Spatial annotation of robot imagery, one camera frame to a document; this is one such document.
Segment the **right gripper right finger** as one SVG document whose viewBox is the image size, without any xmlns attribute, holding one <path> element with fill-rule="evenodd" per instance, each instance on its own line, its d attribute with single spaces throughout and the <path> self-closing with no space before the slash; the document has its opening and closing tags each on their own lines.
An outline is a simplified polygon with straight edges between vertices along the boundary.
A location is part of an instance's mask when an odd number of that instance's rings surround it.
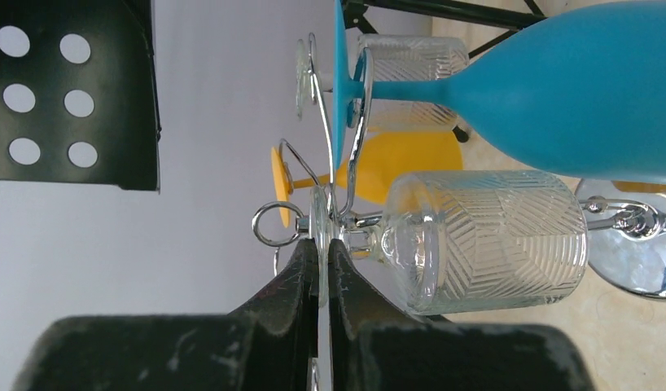
<svg viewBox="0 0 666 391">
<path fill-rule="evenodd" d="M 328 250 L 334 390 L 593 390 L 577 347 L 555 327 L 411 316 Z"/>
</svg>

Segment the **clear patterned short glass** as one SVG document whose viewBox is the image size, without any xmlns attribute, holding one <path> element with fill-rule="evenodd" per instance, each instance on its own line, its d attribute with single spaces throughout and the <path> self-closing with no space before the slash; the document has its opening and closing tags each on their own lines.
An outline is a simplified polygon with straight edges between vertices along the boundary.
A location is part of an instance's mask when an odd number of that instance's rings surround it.
<svg viewBox="0 0 666 391">
<path fill-rule="evenodd" d="M 364 232 L 401 308 L 416 315 L 553 304 L 589 259 L 578 199 L 540 170 L 403 174 Z"/>
</svg>

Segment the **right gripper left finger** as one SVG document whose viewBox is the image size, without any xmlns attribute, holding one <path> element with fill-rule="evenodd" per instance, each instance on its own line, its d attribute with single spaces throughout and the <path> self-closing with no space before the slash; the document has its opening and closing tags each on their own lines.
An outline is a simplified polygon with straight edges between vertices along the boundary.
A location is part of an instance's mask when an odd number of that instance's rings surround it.
<svg viewBox="0 0 666 391">
<path fill-rule="evenodd" d="M 317 354 L 318 250 L 227 314 L 71 316 L 36 340 L 15 390 L 308 390 Z"/>
</svg>

